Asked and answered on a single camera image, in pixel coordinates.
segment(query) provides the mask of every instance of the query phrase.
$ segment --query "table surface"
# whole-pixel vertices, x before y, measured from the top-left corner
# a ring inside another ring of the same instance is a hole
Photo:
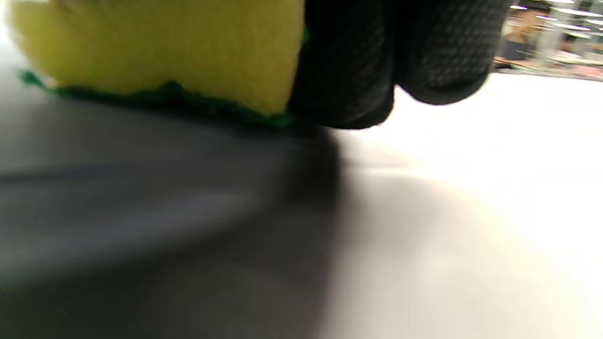
[[[384,125],[334,131],[341,234],[316,337],[601,338],[601,93],[494,74],[461,103],[398,92]]]

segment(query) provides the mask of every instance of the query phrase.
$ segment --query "black glove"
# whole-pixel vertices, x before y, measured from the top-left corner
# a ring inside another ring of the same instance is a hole
[[[488,76],[510,0],[307,0],[311,40],[290,110],[336,128],[391,112],[394,85],[429,104],[476,92]]]

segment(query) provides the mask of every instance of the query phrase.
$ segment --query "yellow sponge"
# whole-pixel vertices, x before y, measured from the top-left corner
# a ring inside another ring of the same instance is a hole
[[[170,82],[270,116],[291,96],[304,0],[9,0],[18,47],[57,87]]]

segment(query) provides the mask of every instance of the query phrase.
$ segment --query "ceiling light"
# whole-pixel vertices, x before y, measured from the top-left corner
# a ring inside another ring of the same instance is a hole
[[[536,17],[539,17],[540,19],[544,19],[544,20],[549,20],[549,21],[557,21],[557,19],[555,19],[553,17],[548,17],[548,16],[537,15]]]
[[[596,16],[596,17],[601,17],[603,15],[598,14],[598,13],[591,13],[591,12],[586,12],[586,11],[576,11],[576,10],[571,10],[569,8],[553,8],[556,11],[560,11],[562,13],[567,13],[567,14],[574,14],[574,15],[583,15],[583,16]]]
[[[590,28],[574,26],[574,25],[566,25],[566,24],[553,24],[557,27],[567,28],[568,30],[579,30],[579,31],[590,31]]]

